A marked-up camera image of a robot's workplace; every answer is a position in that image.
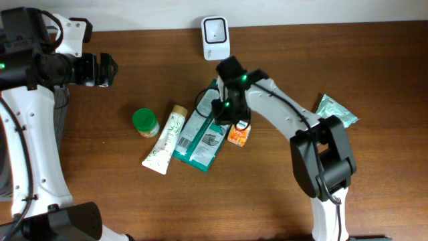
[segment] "green lid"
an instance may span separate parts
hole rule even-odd
[[[132,116],[132,123],[135,128],[143,132],[151,131],[156,126],[157,122],[153,111],[147,108],[139,109]]]

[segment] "white tube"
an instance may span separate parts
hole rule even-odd
[[[168,164],[179,139],[186,115],[187,110],[185,108],[178,105],[174,106],[173,112],[169,115],[167,124],[162,134],[160,134],[158,142],[141,163],[143,166],[163,175],[167,174]]]

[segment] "black bracket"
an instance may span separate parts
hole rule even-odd
[[[342,121],[335,116],[321,118],[319,121],[320,124],[313,127],[312,131],[317,142],[328,145],[328,148],[320,153],[320,159],[328,191],[333,193],[350,185],[350,177],[356,172],[356,162]],[[309,132],[297,132],[296,136],[290,139],[290,145],[293,173],[299,186],[312,198],[328,200],[321,186]]]

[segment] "white device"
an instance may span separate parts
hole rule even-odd
[[[203,56],[206,60],[224,60],[230,56],[229,26],[224,17],[206,17],[201,22]]]

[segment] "label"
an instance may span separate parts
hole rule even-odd
[[[208,116],[211,113],[211,101],[218,99],[219,97],[220,95],[218,91],[208,90],[197,106],[198,111],[201,114]],[[202,117],[196,111],[193,111],[192,115],[187,121],[186,126],[184,127],[183,131],[181,131],[178,145],[175,147],[176,151],[182,155],[186,155],[187,149],[189,148],[198,131],[201,129],[205,120],[205,117]]]
[[[155,135],[157,135],[159,133],[159,123],[156,123],[156,126],[154,126],[154,128],[150,131],[150,132],[142,132],[142,131],[138,131],[143,137],[154,137]]]
[[[205,131],[202,139],[190,156],[190,160],[208,166],[224,139],[228,128],[229,125],[216,125],[214,124],[214,120],[212,120],[209,128]]]

